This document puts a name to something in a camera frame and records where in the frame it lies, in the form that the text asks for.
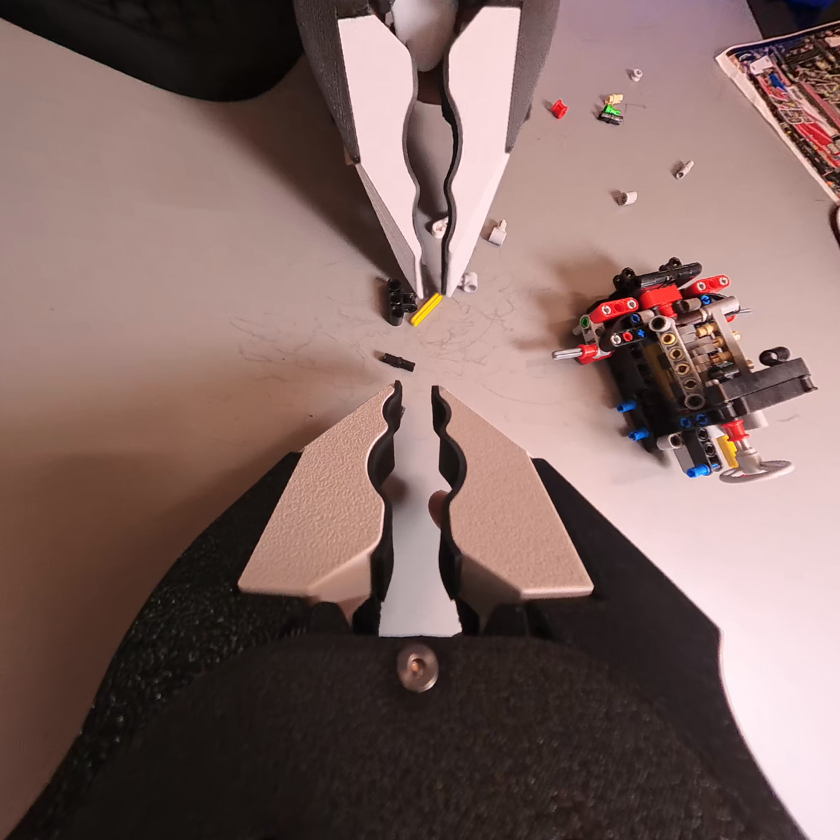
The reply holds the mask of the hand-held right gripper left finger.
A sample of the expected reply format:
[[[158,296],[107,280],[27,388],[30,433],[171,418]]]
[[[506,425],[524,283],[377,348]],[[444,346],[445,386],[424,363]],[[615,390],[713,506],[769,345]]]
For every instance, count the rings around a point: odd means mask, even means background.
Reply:
[[[394,468],[402,396],[395,381],[302,450],[240,591],[332,603],[346,617],[384,600],[393,551],[382,482]]]

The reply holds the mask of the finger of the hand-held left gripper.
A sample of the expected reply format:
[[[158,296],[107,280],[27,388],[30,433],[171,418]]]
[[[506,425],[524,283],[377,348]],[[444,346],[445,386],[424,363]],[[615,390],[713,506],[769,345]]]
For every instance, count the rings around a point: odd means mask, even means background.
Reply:
[[[455,37],[444,67],[455,156],[445,184],[444,294],[467,269],[508,163],[508,121],[520,6],[486,5]]]
[[[355,167],[405,278],[425,298],[414,223],[419,187],[407,161],[407,121],[417,98],[413,59],[375,15],[338,22],[358,144]]]

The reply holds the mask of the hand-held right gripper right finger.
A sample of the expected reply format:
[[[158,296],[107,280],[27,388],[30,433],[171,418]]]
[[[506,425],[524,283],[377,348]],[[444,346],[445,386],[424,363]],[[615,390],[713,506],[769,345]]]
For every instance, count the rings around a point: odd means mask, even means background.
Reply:
[[[499,606],[588,596],[594,585],[528,452],[453,393],[432,389],[438,466],[450,485],[439,566],[478,617]]]

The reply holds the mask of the black lego cross connector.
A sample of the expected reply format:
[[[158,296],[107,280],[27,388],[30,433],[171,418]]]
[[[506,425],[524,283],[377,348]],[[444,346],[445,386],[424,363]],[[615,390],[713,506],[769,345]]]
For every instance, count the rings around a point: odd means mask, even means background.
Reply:
[[[412,316],[418,310],[417,296],[412,290],[403,288],[396,278],[385,283],[385,316],[393,327],[400,326],[406,315]]]

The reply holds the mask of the partly built lego car chassis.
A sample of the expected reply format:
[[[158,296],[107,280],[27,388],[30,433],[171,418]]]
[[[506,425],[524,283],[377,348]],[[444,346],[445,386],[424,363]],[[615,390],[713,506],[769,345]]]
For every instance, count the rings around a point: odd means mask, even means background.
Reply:
[[[733,327],[748,310],[729,277],[703,276],[700,263],[675,257],[643,274],[627,267],[613,285],[579,318],[579,343],[553,359],[605,362],[628,438],[672,454],[689,478],[741,486],[790,474],[790,461],[760,455],[751,432],[767,426],[766,409],[816,386],[784,346],[748,359]]]

